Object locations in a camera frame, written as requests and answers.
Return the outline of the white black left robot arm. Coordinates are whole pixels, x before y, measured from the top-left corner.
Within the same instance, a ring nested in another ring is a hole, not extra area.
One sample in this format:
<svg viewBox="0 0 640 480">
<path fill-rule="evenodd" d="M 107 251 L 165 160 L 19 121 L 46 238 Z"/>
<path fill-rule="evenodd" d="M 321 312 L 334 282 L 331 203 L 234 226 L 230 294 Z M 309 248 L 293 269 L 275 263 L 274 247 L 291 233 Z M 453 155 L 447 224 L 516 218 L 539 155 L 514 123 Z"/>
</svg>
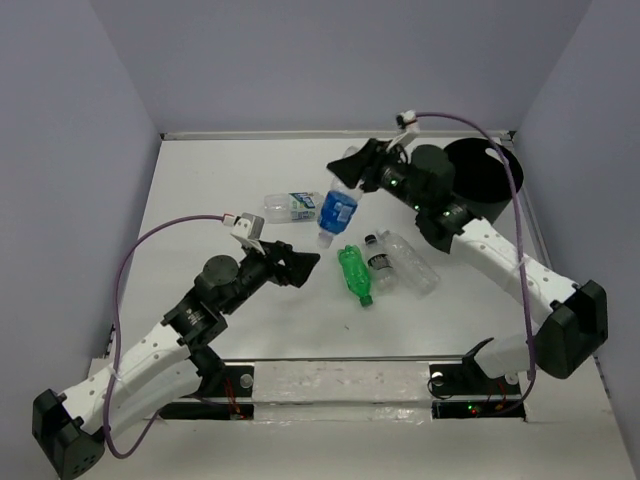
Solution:
<svg viewBox="0 0 640 480">
<path fill-rule="evenodd" d="M 215 392 L 225 365 L 210 344 L 227 316 L 266 283 L 302 287 L 320 260 L 281 241 L 243 251 L 241 261 L 210 258 L 186 295 L 121 357 L 73 387 L 34 399 L 32 434 L 59 478 L 85 474 L 108 439 L 173 400 Z"/>
</svg>

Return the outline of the blue label water bottle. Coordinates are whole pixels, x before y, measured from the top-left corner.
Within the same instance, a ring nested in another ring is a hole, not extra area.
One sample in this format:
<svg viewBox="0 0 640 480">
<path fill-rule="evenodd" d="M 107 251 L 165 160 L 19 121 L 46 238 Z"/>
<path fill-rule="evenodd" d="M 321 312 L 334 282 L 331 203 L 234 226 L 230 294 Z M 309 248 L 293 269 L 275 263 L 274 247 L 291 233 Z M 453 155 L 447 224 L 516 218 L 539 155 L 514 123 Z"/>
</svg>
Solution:
<svg viewBox="0 0 640 480">
<path fill-rule="evenodd" d="M 351 189 L 333 176 L 317 220 L 317 245 L 321 249 L 328 249 L 334 238 L 346 230 L 363 195 L 359 186 Z"/>
</svg>

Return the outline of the large clear plastic bottle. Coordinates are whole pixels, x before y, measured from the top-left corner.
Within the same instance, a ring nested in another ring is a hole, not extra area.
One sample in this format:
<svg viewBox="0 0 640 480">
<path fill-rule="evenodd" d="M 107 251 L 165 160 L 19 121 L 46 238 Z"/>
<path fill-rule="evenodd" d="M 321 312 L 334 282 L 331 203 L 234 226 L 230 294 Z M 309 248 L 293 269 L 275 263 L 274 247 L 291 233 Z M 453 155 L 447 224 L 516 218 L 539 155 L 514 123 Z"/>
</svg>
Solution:
<svg viewBox="0 0 640 480">
<path fill-rule="evenodd" d="M 406 239 L 388 229 L 376 234 L 399 277 L 417 297 L 436 289 L 440 277 Z"/>
</svg>

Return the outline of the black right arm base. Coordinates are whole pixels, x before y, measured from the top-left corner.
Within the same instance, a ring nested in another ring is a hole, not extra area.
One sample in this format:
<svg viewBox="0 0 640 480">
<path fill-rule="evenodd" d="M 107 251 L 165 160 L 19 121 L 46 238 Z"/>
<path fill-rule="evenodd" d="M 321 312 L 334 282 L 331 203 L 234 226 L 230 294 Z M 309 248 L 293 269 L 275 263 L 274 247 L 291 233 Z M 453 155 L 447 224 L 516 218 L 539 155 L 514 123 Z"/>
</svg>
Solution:
<svg viewBox="0 0 640 480">
<path fill-rule="evenodd" d="M 434 420 L 526 419 L 525 408 L 519 404 L 519 385 L 509 384 L 504 378 L 489 379 L 482 372 L 468 377 L 461 363 L 430 365 L 427 389 Z"/>
</svg>

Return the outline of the black cap clear bottle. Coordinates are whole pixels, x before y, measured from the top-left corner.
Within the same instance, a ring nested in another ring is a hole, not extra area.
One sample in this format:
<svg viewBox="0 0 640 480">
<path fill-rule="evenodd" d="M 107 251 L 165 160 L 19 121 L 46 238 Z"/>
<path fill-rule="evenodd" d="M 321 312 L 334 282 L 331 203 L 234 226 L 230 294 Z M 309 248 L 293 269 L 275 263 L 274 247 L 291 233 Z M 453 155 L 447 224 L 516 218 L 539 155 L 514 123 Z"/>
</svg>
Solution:
<svg viewBox="0 0 640 480">
<path fill-rule="evenodd" d="M 372 282 L 380 292 L 390 292 L 398 284 L 398 276 L 381 242 L 374 234 L 364 238 L 364 256 Z"/>
</svg>

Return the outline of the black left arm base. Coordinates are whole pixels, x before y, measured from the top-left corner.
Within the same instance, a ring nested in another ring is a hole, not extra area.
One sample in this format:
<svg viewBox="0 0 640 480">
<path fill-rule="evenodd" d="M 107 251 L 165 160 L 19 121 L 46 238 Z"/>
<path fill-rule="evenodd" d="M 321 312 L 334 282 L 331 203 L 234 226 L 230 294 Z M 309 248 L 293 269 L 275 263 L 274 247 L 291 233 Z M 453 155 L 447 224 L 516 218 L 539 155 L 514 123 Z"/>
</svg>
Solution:
<svg viewBox="0 0 640 480">
<path fill-rule="evenodd" d="M 221 380 L 206 393 L 196 393 L 162 407 L 163 420 L 249 421 L 254 419 L 255 366 L 227 363 Z"/>
</svg>

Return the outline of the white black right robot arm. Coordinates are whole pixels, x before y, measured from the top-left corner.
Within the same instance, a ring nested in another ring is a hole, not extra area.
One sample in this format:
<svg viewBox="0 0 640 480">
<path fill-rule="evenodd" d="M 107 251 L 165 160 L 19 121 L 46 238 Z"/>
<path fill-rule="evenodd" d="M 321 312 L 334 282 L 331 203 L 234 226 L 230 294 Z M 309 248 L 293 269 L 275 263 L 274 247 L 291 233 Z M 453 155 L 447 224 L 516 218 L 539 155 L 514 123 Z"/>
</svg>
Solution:
<svg viewBox="0 0 640 480">
<path fill-rule="evenodd" d="M 429 245 L 471 265 L 523 306 L 524 334 L 490 338 L 471 350 L 460 368 L 468 390 L 482 392 L 496 378 L 536 369 L 566 379 L 606 341 L 604 288 L 593 280 L 579 285 L 555 273 L 458 202 L 455 166 L 445 150 L 421 145 L 406 154 L 392 142 L 370 139 L 327 169 L 348 188 L 366 193 L 382 189 L 412 207 Z"/>
</svg>

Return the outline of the green white label clear bottle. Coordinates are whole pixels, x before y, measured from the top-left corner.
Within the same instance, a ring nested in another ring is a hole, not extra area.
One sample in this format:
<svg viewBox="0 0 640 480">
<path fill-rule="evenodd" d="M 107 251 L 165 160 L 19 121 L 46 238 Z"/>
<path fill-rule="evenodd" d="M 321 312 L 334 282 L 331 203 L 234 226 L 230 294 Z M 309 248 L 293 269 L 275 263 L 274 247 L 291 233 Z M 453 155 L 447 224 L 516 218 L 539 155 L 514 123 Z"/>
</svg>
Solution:
<svg viewBox="0 0 640 480">
<path fill-rule="evenodd" d="M 264 197 L 264 214 L 274 224 L 315 221 L 323 202 L 315 191 L 271 194 Z"/>
</svg>

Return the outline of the green plastic bottle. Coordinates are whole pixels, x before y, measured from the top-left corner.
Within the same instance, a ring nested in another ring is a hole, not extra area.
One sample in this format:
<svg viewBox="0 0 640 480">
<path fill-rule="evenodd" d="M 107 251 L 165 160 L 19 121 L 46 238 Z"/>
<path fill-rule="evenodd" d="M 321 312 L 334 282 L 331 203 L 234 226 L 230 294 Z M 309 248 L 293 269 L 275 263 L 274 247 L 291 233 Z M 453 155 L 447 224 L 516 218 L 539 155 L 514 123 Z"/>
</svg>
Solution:
<svg viewBox="0 0 640 480">
<path fill-rule="evenodd" d="M 371 306 L 372 281 L 360 249 L 356 245 L 346 245 L 338 251 L 337 258 L 348 290 L 362 307 Z"/>
</svg>

